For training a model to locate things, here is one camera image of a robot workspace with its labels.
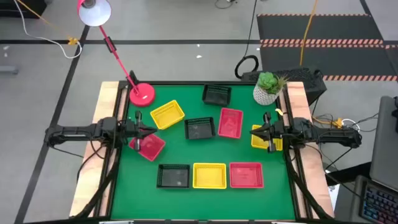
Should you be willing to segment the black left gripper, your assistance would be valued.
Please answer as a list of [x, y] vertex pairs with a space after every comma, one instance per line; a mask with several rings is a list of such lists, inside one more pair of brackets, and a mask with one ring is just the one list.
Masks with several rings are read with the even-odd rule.
[[[135, 138], [134, 150], [139, 152], [141, 150], [139, 138], [141, 137], [140, 123], [142, 119], [142, 113], [140, 111], [135, 112], [135, 119], [135, 121], [131, 119], [126, 120], [126, 138]], [[144, 123], [142, 124], [142, 128], [145, 129], [142, 133], [142, 137], [144, 138], [157, 132], [157, 128], [153, 128]]]

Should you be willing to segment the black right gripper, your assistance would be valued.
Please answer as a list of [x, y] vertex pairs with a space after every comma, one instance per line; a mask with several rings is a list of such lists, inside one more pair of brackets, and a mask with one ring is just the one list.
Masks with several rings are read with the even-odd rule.
[[265, 128], [265, 132], [267, 132], [267, 133], [259, 133], [259, 132], [263, 132], [262, 126], [254, 124], [254, 125], [252, 125], [252, 130], [250, 130], [250, 133], [252, 133], [252, 138], [259, 138], [259, 139], [262, 139], [263, 141], [266, 141], [267, 137], [268, 137], [268, 143], [269, 143], [269, 145], [267, 147], [268, 153], [282, 151], [283, 150], [283, 140], [280, 136], [280, 133], [277, 132], [276, 127], [271, 124], [270, 112], [264, 113], [263, 121], [264, 121], [263, 127]]

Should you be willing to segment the yellow plastic basket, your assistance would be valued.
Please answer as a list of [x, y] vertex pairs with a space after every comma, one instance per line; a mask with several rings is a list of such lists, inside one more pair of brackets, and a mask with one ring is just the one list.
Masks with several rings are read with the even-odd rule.
[[167, 129], [185, 117], [185, 113], [176, 100], [152, 110], [150, 115], [159, 129]]
[[[274, 138], [273, 139], [273, 143], [276, 146], [276, 151], [282, 151], [283, 150], [283, 140], [282, 139]], [[259, 138], [259, 137], [257, 137], [257, 136], [252, 134], [251, 135], [251, 146], [253, 148], [267, 150], [267, 148], [269, 147], [269, 142], [268, 141], [264, 141], [261, 138]]]
[[226, 164], [223, 163], [194, 163], [194, 189], [226, 189]]

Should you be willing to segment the red plastic basket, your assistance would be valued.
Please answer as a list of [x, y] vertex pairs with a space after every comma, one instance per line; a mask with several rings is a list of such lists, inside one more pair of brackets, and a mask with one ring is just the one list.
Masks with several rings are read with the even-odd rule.
[[232, 188], [263, 188], [262, 164], [259, 162], [231, 162], [229, 164], [229, 182]]
[[243, 112], [231, 108], [222, 108], [218, 125], [218, 135], [239, 139], [242, 133]]
[[165, 141], [155, 134], [151, 134], [144, 139], [139, 139], [139, 150], [137, 153], [149, 161], [154, 161], [164, 147]]

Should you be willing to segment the black plastic basket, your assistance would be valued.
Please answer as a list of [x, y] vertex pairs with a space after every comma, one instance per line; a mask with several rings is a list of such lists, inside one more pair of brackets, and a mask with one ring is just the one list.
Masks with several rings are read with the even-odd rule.
[[231, 101], [231, 87], [206, 84], [202, 101], [209, 105], [228, 106]]
[[190, 166], [186, 164], [159, 164], [157, 188], [187, 189], [190, 183]]
[[208, 139], [215, 137], [215, 125], [212, 117], [186, 119], [185, 139]]

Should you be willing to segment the red desk lamp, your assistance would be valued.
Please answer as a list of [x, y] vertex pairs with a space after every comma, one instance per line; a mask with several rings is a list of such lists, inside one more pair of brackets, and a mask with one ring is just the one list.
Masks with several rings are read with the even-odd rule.
[[99, 27], [108, 50], [114, 55], [119, 66], [123, 70], [132, 89], [129, 94], [131, 103], [138, 107], [149, 106], [155, 100], [154, 87], [148, 83], [140, 83], [134, 72], [128, 72], [123, 65], [111, 38], [103, 29], [103, 24], [111, 17], [112, 9], [108, 0], [78, 0], [77, 13], [80, 20], [90, 27]]

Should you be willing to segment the succulent in white pot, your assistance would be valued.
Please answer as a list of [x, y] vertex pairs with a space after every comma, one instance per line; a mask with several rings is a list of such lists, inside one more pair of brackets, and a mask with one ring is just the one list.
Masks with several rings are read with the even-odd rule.
[[279, 77], [271, 72], [260, 73], [253, 91], [254, 100], [264, 106], [272, 104], [284, 89], [288, 79], [286, 75]]

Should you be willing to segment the green table mat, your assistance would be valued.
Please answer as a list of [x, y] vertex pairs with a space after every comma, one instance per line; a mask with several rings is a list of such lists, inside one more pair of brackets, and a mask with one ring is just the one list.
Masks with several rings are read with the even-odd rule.
[[[261, 125], [266, 111], [254, 101], [253, 87], [232, 88], [229, 107], [243, 112], [239, 139], [215, 136], [188, 140], [183, 122], [157, 132], [165, 147], [148, 161], [129, 146], [121, 151], [111, 216], [113, 219], [276, 220], [293, 219], [289, 178], [281, 152], [268, 153], [251, 146], [250, 130]], [[156, 186], [161, 164], [259, 162], [261, 189], [160, 189]]]

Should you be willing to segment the black mat with striped edge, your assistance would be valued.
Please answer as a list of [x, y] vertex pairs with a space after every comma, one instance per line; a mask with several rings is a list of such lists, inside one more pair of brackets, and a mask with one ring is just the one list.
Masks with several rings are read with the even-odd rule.
[[261, 40], [382, 40], [369, 14], [259, 14], [257, 23]]
[[295, 45], [264, 44], [262, 68], [266, 71], [311, 68], [328, 81], [398, 81], [383, 45]]

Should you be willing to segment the grey laptop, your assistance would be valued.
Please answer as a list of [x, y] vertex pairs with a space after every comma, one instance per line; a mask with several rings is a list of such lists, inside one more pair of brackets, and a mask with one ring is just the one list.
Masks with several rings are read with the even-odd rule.
[[394, 103], [393, 97], [381, 97], [369, 174], [372, 180], [398, 191], [398, 125], [392, 116]]

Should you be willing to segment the backlit black keyboard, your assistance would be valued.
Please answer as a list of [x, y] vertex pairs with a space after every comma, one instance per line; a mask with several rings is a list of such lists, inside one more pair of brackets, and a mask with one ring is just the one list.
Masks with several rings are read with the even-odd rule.
[[398, 192], [367, 182], [361, 196], [359, 216], [376, 224], [398, 224]]

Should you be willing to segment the grey floor bracket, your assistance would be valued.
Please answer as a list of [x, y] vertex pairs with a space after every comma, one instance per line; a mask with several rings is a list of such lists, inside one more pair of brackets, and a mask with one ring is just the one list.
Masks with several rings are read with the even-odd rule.
[[10, 73], [17, 75], [19, 70], [15, 66], [0, 65], [0, 73]]

